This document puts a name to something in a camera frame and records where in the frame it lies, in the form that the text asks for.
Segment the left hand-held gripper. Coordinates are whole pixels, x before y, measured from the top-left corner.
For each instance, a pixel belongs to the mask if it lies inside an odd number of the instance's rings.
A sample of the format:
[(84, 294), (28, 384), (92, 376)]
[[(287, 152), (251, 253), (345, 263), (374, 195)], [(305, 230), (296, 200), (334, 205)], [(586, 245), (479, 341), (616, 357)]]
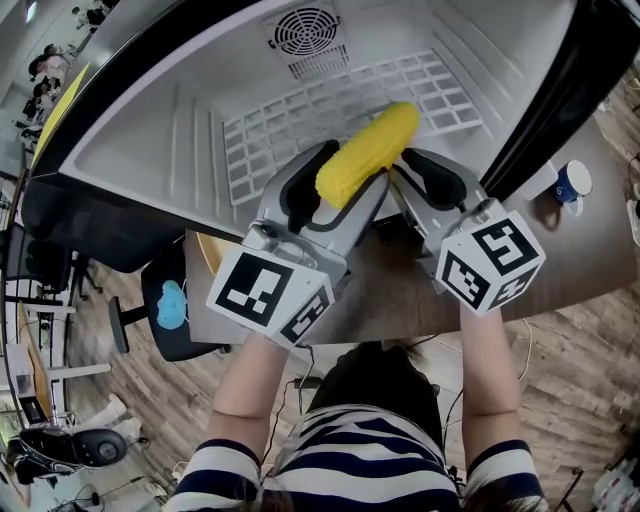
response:
[(334, 139), (318, 143), (270, 178), (256, 222), (223, 257), (207, 297), (216, 313), (285, 348), (301, 345), (335, 302), (347, 262), (330, 250), (353, 249), (389, 188), (388, 173), (377, 172), (329, 224), (311, 222), (321, 202), (316, 176), (339, 149)]

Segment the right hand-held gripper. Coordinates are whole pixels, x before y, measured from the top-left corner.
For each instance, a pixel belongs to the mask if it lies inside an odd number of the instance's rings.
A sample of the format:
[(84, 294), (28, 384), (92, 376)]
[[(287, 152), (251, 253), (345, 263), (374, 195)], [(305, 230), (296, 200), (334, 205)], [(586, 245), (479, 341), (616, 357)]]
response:
[(519, 212), (507, 211), (473, 172), (438, 153), (407, 148), (390, 172), (391, 193), (423, 238), (417, 262), (439, 293), (450, 292), (478, 316), (526, 291), (546, 254)]

